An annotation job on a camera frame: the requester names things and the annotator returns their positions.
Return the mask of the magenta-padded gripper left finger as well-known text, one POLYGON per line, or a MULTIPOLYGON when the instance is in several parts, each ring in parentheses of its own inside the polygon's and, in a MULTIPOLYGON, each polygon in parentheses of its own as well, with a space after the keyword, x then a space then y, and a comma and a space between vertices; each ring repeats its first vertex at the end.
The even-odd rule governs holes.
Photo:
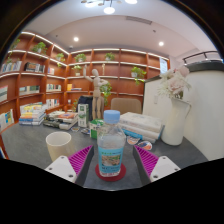
POLYGON ((46 168, 46 171, 79 186, 83 186, 93 155, 94 146, 90 145, 69 157, 59 156, 46 168))

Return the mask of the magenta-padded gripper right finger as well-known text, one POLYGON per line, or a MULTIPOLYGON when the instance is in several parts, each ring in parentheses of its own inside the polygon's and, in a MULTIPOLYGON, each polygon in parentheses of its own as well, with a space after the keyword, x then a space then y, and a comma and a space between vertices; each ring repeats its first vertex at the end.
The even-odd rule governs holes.
POLYGON ((156 156, 137 145, 133 147, 140 179, 143 185, 155 182, 180 170, 167 156, 156 156))

